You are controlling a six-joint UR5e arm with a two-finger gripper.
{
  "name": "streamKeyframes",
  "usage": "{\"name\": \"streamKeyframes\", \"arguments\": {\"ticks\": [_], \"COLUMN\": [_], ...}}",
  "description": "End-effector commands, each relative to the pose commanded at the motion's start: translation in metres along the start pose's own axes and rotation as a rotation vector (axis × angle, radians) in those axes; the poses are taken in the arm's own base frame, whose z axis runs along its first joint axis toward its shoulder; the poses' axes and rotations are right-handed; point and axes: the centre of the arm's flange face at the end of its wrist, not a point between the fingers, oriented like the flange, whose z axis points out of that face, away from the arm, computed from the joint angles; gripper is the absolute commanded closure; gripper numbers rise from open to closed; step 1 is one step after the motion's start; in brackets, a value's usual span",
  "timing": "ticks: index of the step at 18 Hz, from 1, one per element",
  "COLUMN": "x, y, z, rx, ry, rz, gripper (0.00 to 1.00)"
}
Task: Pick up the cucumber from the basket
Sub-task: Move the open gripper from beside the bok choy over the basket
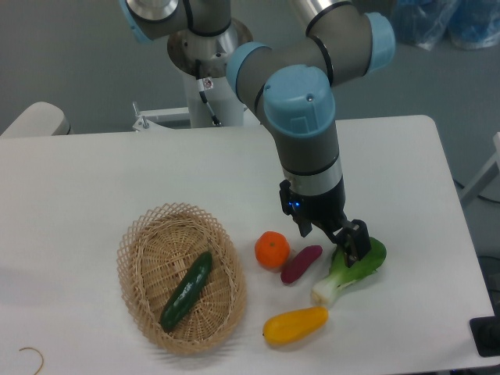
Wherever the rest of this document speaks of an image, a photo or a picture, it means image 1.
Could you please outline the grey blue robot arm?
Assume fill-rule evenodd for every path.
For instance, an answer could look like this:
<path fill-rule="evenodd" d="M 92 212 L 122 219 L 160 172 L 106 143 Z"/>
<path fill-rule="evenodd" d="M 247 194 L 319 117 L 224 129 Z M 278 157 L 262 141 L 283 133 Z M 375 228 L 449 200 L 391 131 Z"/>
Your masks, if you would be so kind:
<path fill-rule="evenodd" d="M 347 266 L 371 249 L 361 220 L 344 212 L 336 104 L 332 89 L 386 66 L 395 54 L 390 21 L 350 1 L 295 1 L 305 37 L 283 50 L 253 40 L 228 1 L 122 1 L 140 42 L 168 37 L 176 67 L 195 80 L 202 125 L 226 126 L 248 109 L 270 132 L 284 171 L 280 203 L 306 236 L 320 228 Z"/>

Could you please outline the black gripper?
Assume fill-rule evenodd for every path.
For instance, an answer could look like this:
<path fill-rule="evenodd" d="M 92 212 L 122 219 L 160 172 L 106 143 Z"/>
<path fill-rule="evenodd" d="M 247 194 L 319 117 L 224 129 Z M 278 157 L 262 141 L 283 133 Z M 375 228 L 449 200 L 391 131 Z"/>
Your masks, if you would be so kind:
<path fill-rule="evenodd" d="M 305 238 L 318 227 L 332 243 L 338 243 L 344 253 L 345 265 L 351 268 L 370 251 L 370 236 L 362 220 L 349 221 L 344 212 L 345 184 L 338 184 L 320 195 L 300 195 L 291 190 L 291 183 L 280 183 L 280 203 L 285 215 L 291 216 Z"/>

